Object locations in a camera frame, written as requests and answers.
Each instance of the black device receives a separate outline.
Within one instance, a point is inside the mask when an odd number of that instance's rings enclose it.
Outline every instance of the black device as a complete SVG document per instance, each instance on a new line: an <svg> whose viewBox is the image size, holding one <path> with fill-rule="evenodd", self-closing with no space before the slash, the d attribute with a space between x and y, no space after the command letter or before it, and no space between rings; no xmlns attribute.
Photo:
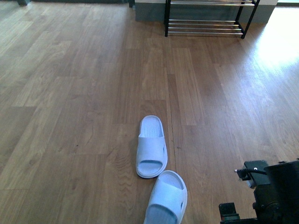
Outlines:
<svg viewBox="0 0 299 224"><path fill-rule="evenodd" d="M240 219L234 203L223 203L219 205L220 224L299 224L299 159L273 166L246 161L235 172L255 189L256 218Z"/></svg>

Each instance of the metal shoe rack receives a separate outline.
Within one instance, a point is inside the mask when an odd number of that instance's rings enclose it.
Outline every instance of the metal shoe rack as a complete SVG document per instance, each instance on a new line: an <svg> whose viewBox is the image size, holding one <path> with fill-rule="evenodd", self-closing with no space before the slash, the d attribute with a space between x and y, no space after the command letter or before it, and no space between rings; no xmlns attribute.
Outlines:
<svg viewBox="0 0 299 224"><path fill-rule="evenodd" d="M259 2L260 0L166 0L165 36L168 36L168 34L240 36L244 39ZM170 19L171 6L173 5L239 7L239 10L234 21L175 20ZM244 7L253 7L245 29L239 23Z"/></svg>

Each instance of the slide sandal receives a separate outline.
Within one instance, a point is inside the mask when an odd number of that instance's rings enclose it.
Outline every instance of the slide sandal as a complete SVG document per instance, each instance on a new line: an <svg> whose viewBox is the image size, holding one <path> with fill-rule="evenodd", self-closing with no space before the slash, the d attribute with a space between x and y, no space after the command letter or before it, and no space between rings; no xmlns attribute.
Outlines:
<svg viewBox="0 0 299 224"><path fill-rule="evenodd" d="M140 123L136 171L140 177L152 178L165 170L167 149L161 120L154 115L146 116Z"/></svg>
<svg viewBox="0 0 299 224"><path fill-rule="evenodd" d="M153 188L144 224L180 224L187 206L187 188L175 172L162 172Z"/></svg>

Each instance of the white slipper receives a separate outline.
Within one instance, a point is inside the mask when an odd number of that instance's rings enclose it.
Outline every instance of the white slipper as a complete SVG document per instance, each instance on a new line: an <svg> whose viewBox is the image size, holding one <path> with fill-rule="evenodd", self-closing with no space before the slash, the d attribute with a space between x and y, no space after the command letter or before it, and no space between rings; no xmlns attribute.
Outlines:
<svg viewBox="0 0 299 224"><path fill-rule="evenodd" d="M175 172L162 172L153 188L144 224L180 224L187 206L187 188Z"/></svg>
<svg viewBox="0 0 299 224"><path fill-rule="evenodd" d="M167 149L162 122L157 116L146 116L140 123L137 174L143 178L152 178L162 173L166 165Z"/></svg>

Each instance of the slipper strap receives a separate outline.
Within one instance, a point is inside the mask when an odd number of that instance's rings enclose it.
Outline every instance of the slipper strap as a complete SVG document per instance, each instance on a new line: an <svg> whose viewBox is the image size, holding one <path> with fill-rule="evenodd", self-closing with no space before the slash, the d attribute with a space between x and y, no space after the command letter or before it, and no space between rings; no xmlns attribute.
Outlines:
<svg viewBox="0 0 299 224"><path fill-rule="evenodd" d="M169 209L179 222L182 216L181 204L184 203L184 190L178 189L163 181L157 180L149 200L151 205L160 205Z"/></svg>
<svg viewBox="0 0 299 224"><path fill-rule="evenodd" d="M144 138L138 137L137 164L142 161L159 161L162 164L165 160L164 148L165 138Z"/></svg>

